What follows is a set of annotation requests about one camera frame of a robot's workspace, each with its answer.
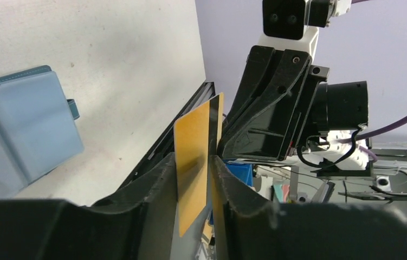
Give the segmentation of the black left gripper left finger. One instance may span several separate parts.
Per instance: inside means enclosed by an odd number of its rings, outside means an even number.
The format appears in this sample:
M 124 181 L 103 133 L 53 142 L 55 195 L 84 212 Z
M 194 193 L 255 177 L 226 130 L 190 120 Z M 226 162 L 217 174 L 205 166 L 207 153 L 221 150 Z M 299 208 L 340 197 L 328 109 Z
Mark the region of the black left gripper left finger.
M 0 259 L 169 259 L 176 206 L 174 154 L 92 206 L 0 200 Z

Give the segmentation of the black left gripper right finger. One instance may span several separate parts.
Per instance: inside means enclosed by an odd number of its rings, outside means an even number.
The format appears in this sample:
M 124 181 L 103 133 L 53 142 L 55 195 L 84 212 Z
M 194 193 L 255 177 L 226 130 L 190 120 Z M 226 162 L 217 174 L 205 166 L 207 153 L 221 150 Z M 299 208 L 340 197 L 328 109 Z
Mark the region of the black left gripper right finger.
M 407 259 L 407 219 L 390 205 L 268 200 L 209 159 L 218 259 Z

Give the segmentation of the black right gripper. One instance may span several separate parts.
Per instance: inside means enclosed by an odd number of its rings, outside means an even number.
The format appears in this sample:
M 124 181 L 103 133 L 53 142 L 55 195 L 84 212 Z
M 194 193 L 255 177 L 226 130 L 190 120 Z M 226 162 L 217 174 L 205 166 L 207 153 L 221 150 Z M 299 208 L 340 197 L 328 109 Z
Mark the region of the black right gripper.
M 366 81 L 328 84 L 310 54 L 255 45 L 218 144 L 220 158 L 283 161 L 330 131 L 369 121 Z

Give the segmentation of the blue leather card holder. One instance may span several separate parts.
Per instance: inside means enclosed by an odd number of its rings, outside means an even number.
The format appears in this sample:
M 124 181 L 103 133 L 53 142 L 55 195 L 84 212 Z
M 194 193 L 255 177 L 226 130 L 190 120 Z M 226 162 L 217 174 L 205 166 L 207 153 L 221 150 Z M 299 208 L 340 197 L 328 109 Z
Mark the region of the blue leather card holder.
M 0 199 L 83 152 L 79 116 L 48 65 L 0 77 Z

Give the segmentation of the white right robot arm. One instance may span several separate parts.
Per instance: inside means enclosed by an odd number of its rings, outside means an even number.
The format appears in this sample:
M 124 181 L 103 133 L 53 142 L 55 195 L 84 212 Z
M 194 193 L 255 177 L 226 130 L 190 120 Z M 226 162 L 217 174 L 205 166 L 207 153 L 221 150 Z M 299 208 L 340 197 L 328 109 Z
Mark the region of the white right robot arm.
M 369 123 L 365 81 L 328 84 L 329 69 L 304 51 L 255 45 L 223 125 L 224 160 L 302 163 L 326 172 L 343 168 Z

